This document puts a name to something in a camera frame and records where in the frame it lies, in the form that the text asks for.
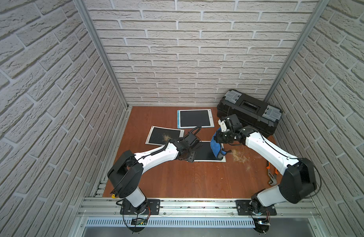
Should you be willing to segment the white drawing tablet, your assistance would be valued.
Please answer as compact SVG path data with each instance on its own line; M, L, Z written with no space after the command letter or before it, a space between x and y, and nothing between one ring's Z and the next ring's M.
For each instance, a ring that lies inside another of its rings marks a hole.
M172 128L152 126L148 133L145 144L162 146L168 140L178 139L180 137L183 137L184 133L185 131L182 129L172 129Z
M195 148L195 158L194 162L218 162L218 163L225 163L226 158L225 156L218 160L214 155L210 141L201 141Z

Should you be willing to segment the blue microfiber cleaning mitt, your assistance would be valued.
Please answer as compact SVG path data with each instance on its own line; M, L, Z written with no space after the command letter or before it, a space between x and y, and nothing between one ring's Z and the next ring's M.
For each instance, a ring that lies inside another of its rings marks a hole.
M217 160L222 160L225 157L225 155L232 152L232 150L226 151L224 148L222 148L222 145L218 142L220 133L221 132L217 130L210 141L211 150Z

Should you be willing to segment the blue-edged drawing tablet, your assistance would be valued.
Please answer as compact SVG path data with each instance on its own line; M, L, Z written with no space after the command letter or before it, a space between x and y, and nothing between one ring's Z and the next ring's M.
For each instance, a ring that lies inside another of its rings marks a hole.
M177 110L177 127L195 128L215 127L211 109Z

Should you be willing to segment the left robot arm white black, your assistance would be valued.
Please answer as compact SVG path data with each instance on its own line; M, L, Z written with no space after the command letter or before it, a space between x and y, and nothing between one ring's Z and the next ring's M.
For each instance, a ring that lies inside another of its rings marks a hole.
M142 175L163 163L179 160L192 163L195 159L194 148L200 143L197 133L201 126L193 128L184 137L169 139L159 148L133 153L125 151L107 173L113 189L111 194L127 200L133 207L145 205L147 198L139 188Z

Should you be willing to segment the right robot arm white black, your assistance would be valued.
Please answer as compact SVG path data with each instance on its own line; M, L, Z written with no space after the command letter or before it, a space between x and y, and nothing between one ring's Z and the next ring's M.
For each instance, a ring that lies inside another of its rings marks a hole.
M238 142L247 146L265 158L282 175L278 185L264 189L251 198L250 205L255 213L263 208L281 202L297 204L317 189L314 166L309 159L298 158L277 145L268 141L256 128L243 126L237 115L222 117L218 124L220 128L211 140L214 155L224 155L226 151L215 148L217 144Z

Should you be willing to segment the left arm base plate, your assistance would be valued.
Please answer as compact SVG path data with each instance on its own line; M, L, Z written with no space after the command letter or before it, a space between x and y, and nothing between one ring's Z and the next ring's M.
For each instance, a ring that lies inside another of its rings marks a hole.
M160 210L160 199L146 199L138 207L134 207L127 199L121 204L121 215L158 215Z

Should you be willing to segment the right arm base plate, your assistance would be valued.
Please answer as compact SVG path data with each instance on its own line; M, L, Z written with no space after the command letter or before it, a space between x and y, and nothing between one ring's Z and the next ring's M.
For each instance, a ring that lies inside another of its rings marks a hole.
M238 199L235 201L239 216L276 216L277 212L274 205L265 207L253 199Z

